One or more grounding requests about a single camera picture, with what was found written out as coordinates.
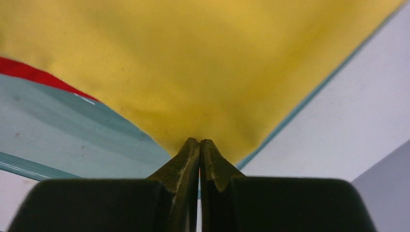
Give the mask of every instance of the yellow towel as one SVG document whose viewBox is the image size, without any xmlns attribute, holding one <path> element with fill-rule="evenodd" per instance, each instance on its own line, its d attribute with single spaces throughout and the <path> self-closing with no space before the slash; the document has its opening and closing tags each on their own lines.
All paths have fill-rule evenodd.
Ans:
<svg viewBox="0 0 410 232">
<path fill-rule="evenodd" d="M 0 55 L 101 100 L 173 156 L 231 162 L 403 0 L 1 0 Z"/>
</svg>

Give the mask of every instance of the yellow cloth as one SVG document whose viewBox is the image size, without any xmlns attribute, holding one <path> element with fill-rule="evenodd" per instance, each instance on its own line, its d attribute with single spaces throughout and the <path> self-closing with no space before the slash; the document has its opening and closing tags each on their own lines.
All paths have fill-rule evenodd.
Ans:
<svg viewBox="0 0 410 232">
<path fill-rule="evenodd" d="M 101 100 L 173 156 L 255 150 L 402 0 L 1 0 L 0 55 Z"/>
</svg>

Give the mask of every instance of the white surface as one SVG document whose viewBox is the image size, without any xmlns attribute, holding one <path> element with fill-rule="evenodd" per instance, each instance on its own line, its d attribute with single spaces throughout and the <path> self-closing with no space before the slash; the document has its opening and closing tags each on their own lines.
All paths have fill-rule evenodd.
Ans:
<svg viewBox="0 0 410 232">
<path fill-rule="evenodd" d="M 407 5 L 243 169 L 352 181 L 410 138 Z"/>
<path fill-rule="evenodd" d="M 6 231 L 20 204 L 37 181 L 0 170 L 0 231 Z"/>
</svg>

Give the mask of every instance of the red cloth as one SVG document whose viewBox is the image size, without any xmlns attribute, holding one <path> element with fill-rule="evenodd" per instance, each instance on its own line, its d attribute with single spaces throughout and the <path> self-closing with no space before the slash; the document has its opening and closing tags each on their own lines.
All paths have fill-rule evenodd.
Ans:
<svg viewBox="0 0 410 232">
<path fill-rule="evenodd" d="M 43 72 L 17 61 L 0 57 L 0 73 L 8 76 L 20 77 L 96 100 L 92 96 L 75 89 L 47 72 Z"/>
</svg>

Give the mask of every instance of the red object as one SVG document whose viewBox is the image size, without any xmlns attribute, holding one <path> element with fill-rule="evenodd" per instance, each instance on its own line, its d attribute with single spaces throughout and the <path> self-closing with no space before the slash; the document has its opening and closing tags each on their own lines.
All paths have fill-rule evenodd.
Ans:
<svg viewBox="0 0 410 232">
<path fill-rule="evenodd" d="M 35 69 L 27 64 L 0 57 L 0 73 L 8 76 L 19 77 L 43 85 L 59 88 L 67 92 L 76 93 L 80 96 L 96 100 L 92 96 L 66 84 L 55 76 Z"/>
</svg>

